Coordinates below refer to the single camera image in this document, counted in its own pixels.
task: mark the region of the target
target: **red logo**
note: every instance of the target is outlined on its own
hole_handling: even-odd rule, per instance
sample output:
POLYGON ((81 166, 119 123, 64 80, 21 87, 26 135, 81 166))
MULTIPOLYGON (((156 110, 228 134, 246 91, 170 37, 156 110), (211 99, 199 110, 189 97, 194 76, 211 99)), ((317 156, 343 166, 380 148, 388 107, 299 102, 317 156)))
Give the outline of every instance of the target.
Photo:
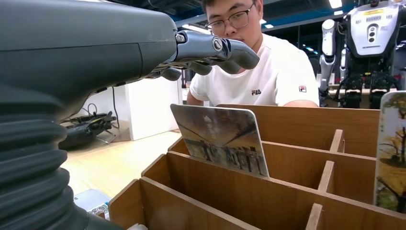
POLYGON ((299 92, 306 92, 306 86, 304 85, 299 86, 299 92))

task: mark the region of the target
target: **robotic arm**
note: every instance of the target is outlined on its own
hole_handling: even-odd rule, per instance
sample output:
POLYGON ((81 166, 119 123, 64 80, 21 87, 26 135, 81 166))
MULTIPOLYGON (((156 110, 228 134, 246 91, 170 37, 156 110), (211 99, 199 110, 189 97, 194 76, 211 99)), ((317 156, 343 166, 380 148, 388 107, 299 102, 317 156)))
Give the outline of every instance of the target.
POLYGON ((166 14, 94 0, 1 0, 0 28, 0 230, 120 230, 73 203, 59 121, 110 86, 259 61, 166 14))
POLYGON ((323 31, 323 44, 322 55, 320 56, 321 79, 319 87, 320 106, 322 107, 323 101, 328 96, 328 84, 330 82, 331 73, 336 63, 335 55, 335 33, 336 22, 332 19, 326 20, 322 24, 323 31))

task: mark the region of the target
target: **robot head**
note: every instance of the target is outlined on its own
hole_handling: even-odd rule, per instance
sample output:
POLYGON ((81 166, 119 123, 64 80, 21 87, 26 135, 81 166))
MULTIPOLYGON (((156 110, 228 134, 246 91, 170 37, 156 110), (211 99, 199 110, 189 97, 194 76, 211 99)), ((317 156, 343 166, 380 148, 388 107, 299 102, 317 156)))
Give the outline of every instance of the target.
POLYGON ((376 6, 378 6, 380 0, 367 0, 366 2, 367 2, 367 4, 370 4, 371 7, 376 7, 376 6))

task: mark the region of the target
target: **wooden sorting box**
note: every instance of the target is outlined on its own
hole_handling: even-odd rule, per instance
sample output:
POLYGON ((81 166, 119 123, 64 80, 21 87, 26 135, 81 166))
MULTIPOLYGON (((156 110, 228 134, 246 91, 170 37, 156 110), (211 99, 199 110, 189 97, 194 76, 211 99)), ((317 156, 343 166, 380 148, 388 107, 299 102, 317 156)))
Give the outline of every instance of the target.
POLYGON ((180 138, 111 200, 111 221, 149 230, 406 230, 404 214, 372 205, 378 110, 219 107, 255 113, 270 178, 191 157, 180 138))

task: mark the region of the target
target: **glasses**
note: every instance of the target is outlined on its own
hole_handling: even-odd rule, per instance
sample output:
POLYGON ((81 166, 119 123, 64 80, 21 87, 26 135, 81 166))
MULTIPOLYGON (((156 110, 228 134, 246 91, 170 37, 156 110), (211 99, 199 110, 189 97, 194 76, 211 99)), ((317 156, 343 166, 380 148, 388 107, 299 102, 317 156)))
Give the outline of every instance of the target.
MULTIPOLYGON (((254 6, 254 3, 250 6, 248 10, 237 12, 231 15, 226 21, 229 21, 231 26, 238 29, 242 28, 249 23, 248 13, 251 11, 251 8, 254 6)), ((221 35, 226 30, 226 25, 223 20, 218 20, 206 25, 206 27, 211 28, 213 34, 221 35)))

